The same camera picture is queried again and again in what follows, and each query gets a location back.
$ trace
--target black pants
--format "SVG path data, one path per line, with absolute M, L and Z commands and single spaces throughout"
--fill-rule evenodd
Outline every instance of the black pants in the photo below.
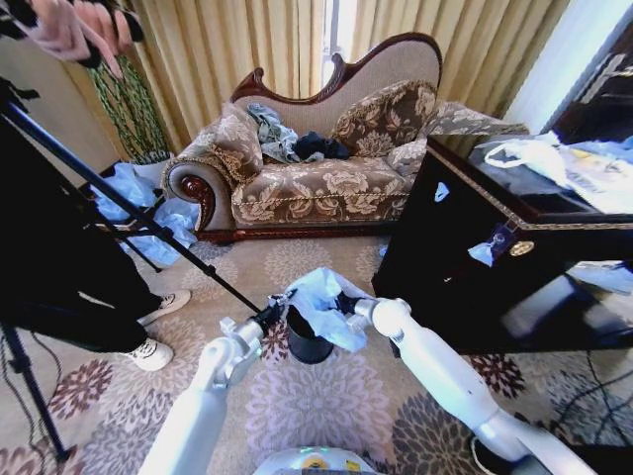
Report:
M 52 165 L 2 119 L 0 143 L 13 151 L 3 161 L 11 179 L 0 187 L 9 281 L 9 305 L 0 318 L 92 351 L 137 348 L 147 334 L 136 319 L 156 310 L 161 299 L 149 292 L 130 257 L 67 195 Z
M 57 278 L 43 282 L 36 277 L 40 285 L 31 287 L 7 320 L 92 351 L 132 351 L 147 338 L 136 319 L 156 310 L 161 299 L 149 292 L 132 260 L 109 237 L 94 229 L 82 233 L 79 248 L 67 256 Z

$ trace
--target white sneaker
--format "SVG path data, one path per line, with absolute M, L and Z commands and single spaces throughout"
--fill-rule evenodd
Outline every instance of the white sneaker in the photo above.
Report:
M 174 350 L 165 343 L 148 338 L 134 351 L 122 353 L 145 371 L 158 371 L 174 357 Z
M 173 294 L 164 295 L 158 310 L 154 310 L 151 314 L 147 314 L 137 320 L 141 325 L 147 326 L 155 322 L 163 315 L 171 314 L 185 306 L 191 299 L 191 291 L 177 290 Z

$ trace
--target floral upholstery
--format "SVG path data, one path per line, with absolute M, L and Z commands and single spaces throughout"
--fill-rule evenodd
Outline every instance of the floral upholstery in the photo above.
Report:
M 435 106 L 435 88 L 426 81 L 401 81 L 351 106 L 336 122 L 332 137 L 358 156 L 384 156 L 411 142 Z
M 247 183 L 263 166 L 257 124 L 243 110 L 231 103 L 224 104 L 222 114 L 203 128 L 178 156 L 167 162 L 162 175 L 164 189 L 168 189 L 170 170 L 187 161 L 215 168 L 230 189 L 237 183 Z
M 428 122 L 420 130 L 422 136 L 502 136 L 529 134 L 523 124 L 509 124 L 473 111 L 458 102 L 437 101 Z
M 436 100 L 435 88 L 424 81 L 402 81 L 338 119 L 332 137 L 350 149 L 348 160 L 264 164 L 257 125 L 225 104 L 221 117 L 168 162 L 163 186 L 169 189 L 167 177 L 178 163 L 198 162 L 217 170 L 230 190 L 231 209 L 216 213 L 232 214 L 242 227 L 392 221 L 420 170 L 427 136 L 525 132 L 522 125 Z
M 402 212 L 409 189 L 381 157 L 265 165 L 237 186 L 232 209 L 247 225 L 388 221 Z
M 397 146 L 389 152 L 389 155 L 385 157 L 385 161 L 400 176 L 410 176 L 417 173 L 425 154 L 426 139 L 418 139 L 417 141 Z

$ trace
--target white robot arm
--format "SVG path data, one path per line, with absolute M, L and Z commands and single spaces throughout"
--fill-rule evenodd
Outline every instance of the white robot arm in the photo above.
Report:
M 190 387 L 171 409 L 140 469 L 141 475 L 204 475 L 226 416 L 226 394 L 260 354 L 265 331 L 281 315 L 278 301 L 236 326 L 224 319 L 226 336 L 209 343 Z M 534 455 L 551 473 L 594 473 L 546 430 L 502 410 L 482 377 L 437 333 L 421 327 L 400 299 L 354 299 L 354 325 L 373 325 L 400 349 L 403 363 L 448 413 L 462 421 L 499 457 Z

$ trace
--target floral carpet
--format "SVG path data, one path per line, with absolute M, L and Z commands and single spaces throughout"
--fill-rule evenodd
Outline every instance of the floral carpet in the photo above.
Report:
M 224 247 L 200 242 L 193 250 L 263 306 L 267 294 L 321 265 L 371 292 L 381 242 L 375 237 L 261 240 Z M 138 267 L 155 292 L 193 291 L 187 306 L 148 329 L 175 349 L 174 360 L 161 371 L 146 373 L 118 355 L 90 353 L 41 337 L 60 359 L 57 378 L 51 355 L 23 333 L 61 437 L 74 449 L 65 465 L 56 466 L 38 424 L 32 423 L 30 442 L 30 422 L 7 384 L 0 384 L 0 475 L 135 474 L 174 399 L 191 380 L 203 345 L 220 335 L 220 319 L 250 316 L 187 261 L 181 259 L 159 274 L 145 264 Z M 613 298 L 608 305 L 631 315 L 630 298 Z M 633 378 L 609 385 L 605 395 L 593 391 L 579 398 L 561 425 L 554 424 L 575 395 L 595 387 L 589 362 L 597 378 L 607 381 L 631 370 L 631 352 L 597 351 L 590 360 L 584 352 L 465 358 L 504 409 L 568 443 L 622 445 L 622 437 L 633 441 Z M 10 371 L 7 377 L 34 414 L 21 379 Z M 605 399 L 616 410 L 617 427 L 606 416 Z M 252 473 L 269 454 L 309 444 L 353 450 L 382 473 L 477 473 L 470 437 L 375 332 L 369 332 L 368 346 L 361 351 L 336 349 L 324 363 L 308 366 L 289 354 L 287 330 L 279 324 L 266 337 L 261 360 L 231 390 L 209 473 Z

